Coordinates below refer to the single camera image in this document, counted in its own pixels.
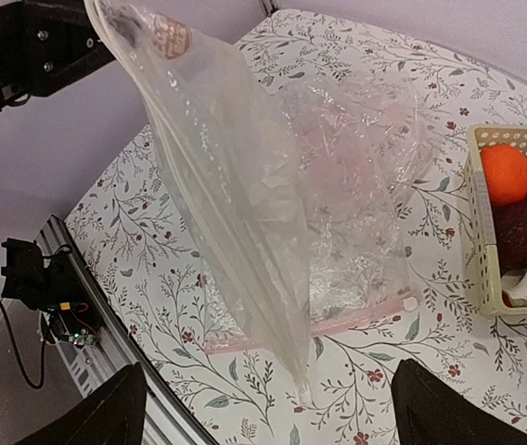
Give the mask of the clear white-dotted zip bag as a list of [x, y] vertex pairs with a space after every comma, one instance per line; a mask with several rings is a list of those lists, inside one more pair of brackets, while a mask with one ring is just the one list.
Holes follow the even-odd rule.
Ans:
[[144, 1], [85, 9], [142, 95], [219, 319], [270, 349], [310, 400], [313, 332], [411, 295], [361, 96], [315, 79], [272, 95], [233, 45]]

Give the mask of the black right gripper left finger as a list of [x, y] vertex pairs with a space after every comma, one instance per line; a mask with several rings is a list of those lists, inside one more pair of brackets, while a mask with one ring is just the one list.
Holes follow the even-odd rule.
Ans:
[[146, 401], [144, 370], [138, 362], [128, 364], [59, 419], [19, 443], [140, 444]]

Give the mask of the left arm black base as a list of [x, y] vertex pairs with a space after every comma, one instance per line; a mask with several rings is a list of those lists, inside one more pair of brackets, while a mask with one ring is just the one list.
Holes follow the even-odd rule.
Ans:
[[45, 255], [33, 242], [9, 238], [1, 247], [6, 251], [0, 269], [5, 278], [2, 296], [43, 314], [51, 342], [79, 349], [95, 345], [101, 320], [71, 262], [72, 246], [64, 244]]

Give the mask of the clear pink-zipper zip bag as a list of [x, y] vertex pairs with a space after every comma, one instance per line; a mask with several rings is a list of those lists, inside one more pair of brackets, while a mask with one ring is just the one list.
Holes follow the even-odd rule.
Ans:
[[288, 83], [212, 105], [234, 142], [236, 191], [208, 240], [208, 351], [303, 351], [411, 296], [395, 207], [427, 170], [423, 100], [397, 73]]

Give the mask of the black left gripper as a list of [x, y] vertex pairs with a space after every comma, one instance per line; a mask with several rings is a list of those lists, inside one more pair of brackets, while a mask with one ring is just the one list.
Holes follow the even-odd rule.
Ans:
[[0, 111], [49, 97], [113, 60], [82, 1], [0, 1]]

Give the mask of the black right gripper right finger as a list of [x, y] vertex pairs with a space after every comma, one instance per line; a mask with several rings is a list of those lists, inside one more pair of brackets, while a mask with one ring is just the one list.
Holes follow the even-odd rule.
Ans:
[[391, 394], [402, 444], [527, 444], [527, 434], [476, 407], [412, 359], [399, 362]]

